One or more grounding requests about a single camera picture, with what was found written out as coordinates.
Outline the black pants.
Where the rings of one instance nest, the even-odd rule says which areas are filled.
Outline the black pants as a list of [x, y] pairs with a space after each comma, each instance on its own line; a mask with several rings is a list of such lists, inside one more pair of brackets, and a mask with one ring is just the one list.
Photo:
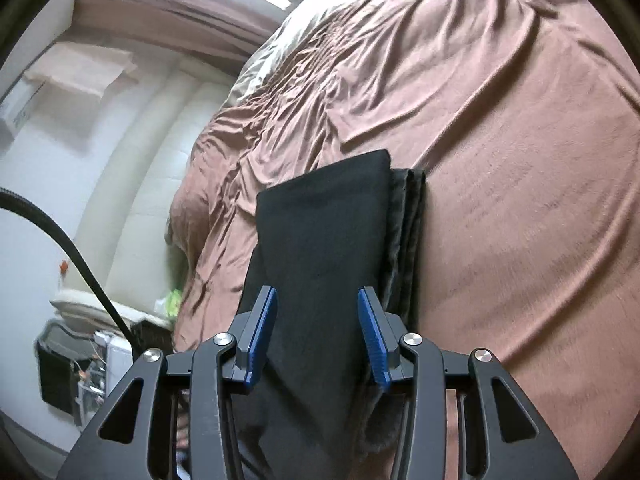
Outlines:
[[404, 404], [370, 372], [357, 296], [416, 325], [425, 176], [386, 151], [336, 162], [258, 194], [258, 242], [239, 304], [274, 287], [262, 377], [233, 402], [250, 479], [345, 479], [397, 440]]

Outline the black bin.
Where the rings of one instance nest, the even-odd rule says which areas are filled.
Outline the black bin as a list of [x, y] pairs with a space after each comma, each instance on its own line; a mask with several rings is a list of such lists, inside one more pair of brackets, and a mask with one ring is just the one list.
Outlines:
[[92, 344], [90, 335], [74, 332], [59, 320], [47, 322], [35, 341], [41, 399], [74, 419], [79, 418], [79, 373], [93, 360]]

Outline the cream padded headboard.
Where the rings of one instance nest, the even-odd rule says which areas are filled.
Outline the cream padded headboard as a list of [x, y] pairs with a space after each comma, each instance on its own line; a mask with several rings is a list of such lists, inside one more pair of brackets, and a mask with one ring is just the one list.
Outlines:
[[170, 327], [168, 296], [186, 259], [165, 240], [170, 204], [193, 144], [227, 99], [232, 77], [182, 58], [111, 154], [80, 220], [75, 244], [129, 323]]

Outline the brown fleece blanket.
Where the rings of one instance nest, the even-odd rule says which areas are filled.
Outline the brown fleece blanket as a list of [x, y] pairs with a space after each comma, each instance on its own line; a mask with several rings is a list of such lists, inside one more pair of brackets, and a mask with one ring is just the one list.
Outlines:
[[426, 179], [416, 328], [495, 352], [596, 478], [639, 411], [639, 76], [588, 0], [346, 0], [311, 25], [194, 144], [176, 349], [230, 324], [260, 192], [375, 151]]

